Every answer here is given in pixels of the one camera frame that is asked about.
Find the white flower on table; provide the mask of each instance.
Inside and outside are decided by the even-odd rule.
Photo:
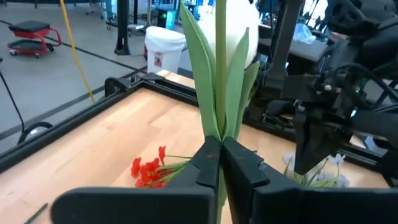
[[[328,156],[328,161],[332,165],[341,166],[341,165],[343,165],[345,157],[346,157],[346,155],[341,155],[340,153],[337,153],[336,157]]]
[[[317,175],[317,181],[331,181],[335,177],[335,174],[329,172],[321,172],[319,175]]]
[[[343,175],[338,175],[335,182],[336,182],[336,187],[339,188],[349,187],[349,180]]]
[[[284,154],[284,156],[282,156],[282,160],[284,161],[284,163],[287,165],[290,162],[294,162],[294,158],[295,158],[295,154],[294,153],[288,153],[288,154]]]

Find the gray floor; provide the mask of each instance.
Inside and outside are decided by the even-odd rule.
[[[104,80],[108,77],[122,77],[133,72],[133,68],[139,69],[146,66],[146,61],[142,56],[143,35],[129,38],[130,56],[117,56],[113,53],[117,29],[107,30],[99,14],[87,16],[86,10],[87,7],[84,5],[68,6],[68,18],[76,47],[122,64],[118,65],[77,51],[92,90],[103,86]],[[62,41],[70,44],[60,7],[39,5],[38,9],[34,9],[32,4],[9,3],[7,7],[0,5],[0,20],[10,23],[26,20],[49,22],[60,32]],[[37,119],[41,114],[87,94],[88,91],[81,79],[70,47],[62,45],[39,59],[27,55],[14,57],[9,54],[7,44],[15,40],[14,34],[9,31],[7,25],[0,23],[0,57],[4,59],[0,64],[0,71],[14,95],[24,121]],[[183,52],[181,58],[181,72],[190,71],[188,52]],[[95,97],[101,96],[103,96],[102,92],[96,94]],[[44,118],[44,121],[57,124],[89,105],[91,105],[90,99],[83,100],[62,112]],[[10,129],[20,129],[18,125],[20,121],[17,113],[5,86],[0,83],[0,133],[7,130],[10,133]],[[0,153],[15,146],[18,137],[19,133],[15,133],[3,139],[0,134]]]

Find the white petal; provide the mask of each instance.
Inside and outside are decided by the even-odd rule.
[[[349,187],[349,180],[343,175],[338,175],[336,178],[336,186],[341,188]]]
[[[333,180],[336,176],[334,174],[332,174],[332,173],[329,173],[329,172],[321,172],[318,177],[321,180],[329,181],[329,180]]]
[[[216,57],[216,23],[215,18],[209,18],[205,21],[199,21],[198,25],[205,35],[207,42],[209,43],[210,49]]]
[[[294,153],[288,153],[288,154],[284,154],[284,156],[282,156],[282,160],[287,165],[290,161],[294,161],[294,157],[295,157]]]
[[[256,7],[247,0],[228,0],[226,3],[226,66],[229,67],[236,46],[242,39],[246,28],[249,28],[249,51],[245,61],[245,68],[250,65],[254,56],[257,54],[258,45],[258,20],[259,12]],[[216,25],[215,13],[198,22],[211,51],[215,56],[216,45]]]
[[[343,164],[344,158],[345,158],[345,157],[346,157],[345,155],[341,156],[340,153],[337,153],[337,154],[336,154],[336,157],[328,156],[328,162],[329,162],[330,164],[332,164],[332,165],[338,165],[338,166],[340,166],[340,165]]]

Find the white trash can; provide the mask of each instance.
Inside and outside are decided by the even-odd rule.
[[[157,73],[168,70],[176,73],[185,43],[185,35],[179,32],[156,26],[148,27],[145,36],[147,71]]]

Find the wooden tabletop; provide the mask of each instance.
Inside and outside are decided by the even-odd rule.
[[[168,80],[194,87],[193,80],[160,72]],[[243,126],[239,142],[282,171],[282,156],[295,144]],[[203,143],[200,114],[186,105],[150,90],[140,89],[51,145],[0,174],[0,223],[21,224],[43,204],[67,190],[87,186],[134,187],[130,166],[168,154],[192,156]],[[387,187],[380,174],[345,163],[341,172],[353,187]],[[46,209],[33,223],[51,223]],[[231,223],[228,204],[222,223]]]

